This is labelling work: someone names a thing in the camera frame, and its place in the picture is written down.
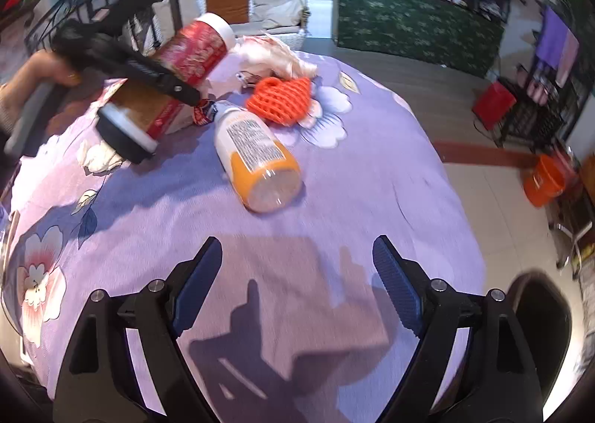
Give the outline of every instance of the black microwave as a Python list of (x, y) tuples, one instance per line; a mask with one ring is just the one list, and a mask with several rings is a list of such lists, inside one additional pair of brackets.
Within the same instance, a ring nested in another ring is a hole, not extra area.
[(508, 22), (511, 0), (467, 0), (469, 9), (493, 22)]

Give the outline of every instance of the green floral fabric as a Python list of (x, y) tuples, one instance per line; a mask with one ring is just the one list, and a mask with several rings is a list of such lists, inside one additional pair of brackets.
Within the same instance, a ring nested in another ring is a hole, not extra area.
[(337, 0), (337, 46), (444, 64), (484, 77), (504, 29), (444, 0)]

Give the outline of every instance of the brown cushion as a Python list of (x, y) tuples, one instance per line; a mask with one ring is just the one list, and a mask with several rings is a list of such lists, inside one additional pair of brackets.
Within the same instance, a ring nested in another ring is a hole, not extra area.
[(206, 11), (221, 17), (228, 24), (245, 24), (248, 0), (206, 0)]

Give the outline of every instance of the blue gripper pad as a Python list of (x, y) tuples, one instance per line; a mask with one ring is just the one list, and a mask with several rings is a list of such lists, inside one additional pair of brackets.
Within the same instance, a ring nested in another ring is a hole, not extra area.
[(403, 326), (419, 337), (423, 325), (421, 299), (382, 237), (374, 240), (372, 259)]
[(221, 243), (214, 240), (200, 259), (196, 268), (176, 298), (176, 312), (172, 326), (177, 337), (190, 329), (221, 268)]

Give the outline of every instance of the pink flower print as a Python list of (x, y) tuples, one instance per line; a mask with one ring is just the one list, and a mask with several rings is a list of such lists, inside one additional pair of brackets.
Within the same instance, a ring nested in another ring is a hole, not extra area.
[(58, 318), (66, 292), (66, 279), (57, 266), (61, 251), (62, 232), (54, 225), (43, 239), (33, 234), (25, 241), (25, 261), (17, 268), (23, 336), (37, 347), (42, 323)]

